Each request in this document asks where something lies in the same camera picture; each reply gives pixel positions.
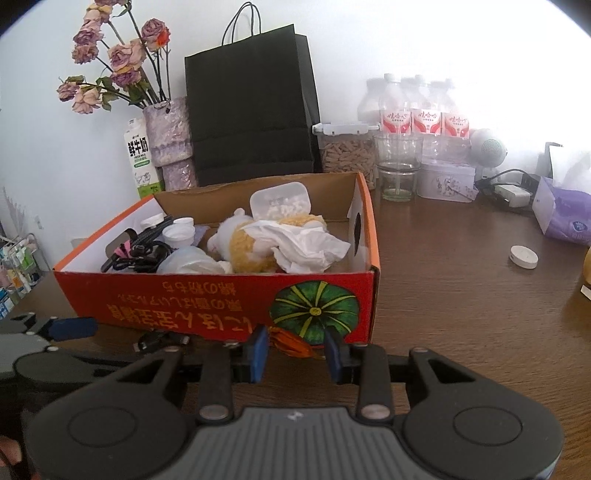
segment white wall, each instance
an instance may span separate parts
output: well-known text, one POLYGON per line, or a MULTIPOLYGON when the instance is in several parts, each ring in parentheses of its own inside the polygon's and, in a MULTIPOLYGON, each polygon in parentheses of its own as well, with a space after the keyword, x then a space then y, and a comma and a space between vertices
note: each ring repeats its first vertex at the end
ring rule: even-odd
MULTIPOLYGON (((70 58, 88 2, 44 0, 0 38, 0 186, 26 206, 50 262, 138 198, 122 135, 139 109, 119 100, 111 113, 78 115, 55 94, 60 76, 100 74, 97 62, 70 58)), ((173 96, 186 92, 184 57, 219 45, 241 3, 134 0, 140 25, 156 17, 170 27, 173 96)), ((294 23, 308 36, 323 122, 356 120, 370 77, 422 73, 453 78, 472 125, 496 129, 508 144, 505 165, 533 171, 545 141, 588 135, 591 39, 546 0, 256 3, 264 31, 294 23)), ((131 39, 127 17, 116 23, 131 39)), ((246 15, 239 27, 242 38, 246 15)), ((3 199, 0 220, 10 233, 3 199)))

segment white fan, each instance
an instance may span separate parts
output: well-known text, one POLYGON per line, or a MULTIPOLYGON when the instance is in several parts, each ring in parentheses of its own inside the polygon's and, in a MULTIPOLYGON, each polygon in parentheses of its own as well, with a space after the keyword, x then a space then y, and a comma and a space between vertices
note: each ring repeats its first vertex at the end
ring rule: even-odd
POLYGON ((494 176, 506 156, 507 147, 492 130, 470 131, 470 163, 476 167, 476 180, 494 176))

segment pink rose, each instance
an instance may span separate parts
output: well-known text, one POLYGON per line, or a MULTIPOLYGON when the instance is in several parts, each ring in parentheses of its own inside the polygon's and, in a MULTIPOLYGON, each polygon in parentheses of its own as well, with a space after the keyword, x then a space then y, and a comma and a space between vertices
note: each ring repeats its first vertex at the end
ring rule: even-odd
POLYGON ((126 45, 115 45, 109 49, 111 67, 115 72, 128 67, 139 70, 146 59, 146 51, 139 38, 132 40, 126 45))
POLYGON ((111 13, 113 13, 113 7, 110 5, 99 7, 97 4, 90 4, 86 9, 84 23, 89 21, 100 21, 101 23, 107 23, 111 19, 111 13))
POLYGON ((62 102, 72 100, 80 90, 80 86, 76 82, 64 82, 57 89, 57 96, 62 102))
POLYGON ((122 88, 125 88, 132 83, 138 83, 141 79, 142 74, 131 67, 126 67, 111 74, 111 80, 122 88))
POLYGON ((95 108, 100 106, 100 95, 96 88, 82 92, 79 90, 74 97, 72 110, 76 113, 92 113, 95 108))
POLYGON ((142 41, 139 38, 135 38, 129 42, 131 45, 131 56, 129 57, 129 65, 134 70, 139 70, 148 55, 142 41))
POLYGON ((128 0, 95 0, 95 3, 99 6, 99 7, 104 7, 105 5, 108 5, 110 7, 112 7, 113 5, 125 5, 128 2, 128 0))
POLYGON ((142 38, 149 51, 158 51, 170 41, 170 30, 157 18, 148 20, 142 27, 142 38))
POLYGON ((74 63, 88 63, 99 56, 99 49, 96 44, 92 45, 76 45, 72 50, 72 58, 74 63))
POLYGON ((74 35, 76 45, 91 45, 102 40, 104 35, 100 31, 99 21, 90 21, 82 25, 80 31, 74 35))

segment bag handle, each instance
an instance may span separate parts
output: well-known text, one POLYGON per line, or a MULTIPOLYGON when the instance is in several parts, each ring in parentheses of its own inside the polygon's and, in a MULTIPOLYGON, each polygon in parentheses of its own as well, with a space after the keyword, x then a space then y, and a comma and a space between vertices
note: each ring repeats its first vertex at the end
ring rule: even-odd
POLYGON ((226 34, 228 33, 228 30, 230 30, 230 27, 232 27, 232 37, 231 37, 230 43, 234 43, 234 33, 236 32, 236 23, 238 23, 238 17, 240 17, 242 10, 244 10, 245 8, 248 8, 248 7, 251 8, 251 37, 253 37, 255 34, 255 10, 256 10, 256 15, 259 20, 259 33, 261 33, 261 13, 259 12, 258 7, 255 4, 253 4, 252 2, 245 2, 239 8, 236 15, 234 15, 232 17, 232 19, 230 20, 230 23, 226 27, 226 31, 223 33, 223 37, 222 37, 222 45, 223 45, 224 41, 226 40, 226 34))

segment pumpkin illustration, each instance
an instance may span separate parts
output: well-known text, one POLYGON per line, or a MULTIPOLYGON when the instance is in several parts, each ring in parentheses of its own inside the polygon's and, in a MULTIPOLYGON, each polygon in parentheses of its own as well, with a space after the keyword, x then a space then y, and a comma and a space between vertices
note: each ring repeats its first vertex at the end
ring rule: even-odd
POLYGON ((328 326, 342 336, 355 330, 359 302, 343 287, 310 280, 281 290, 269 313, 278 327, 299 335, 310 345, 320 345, 328 326))

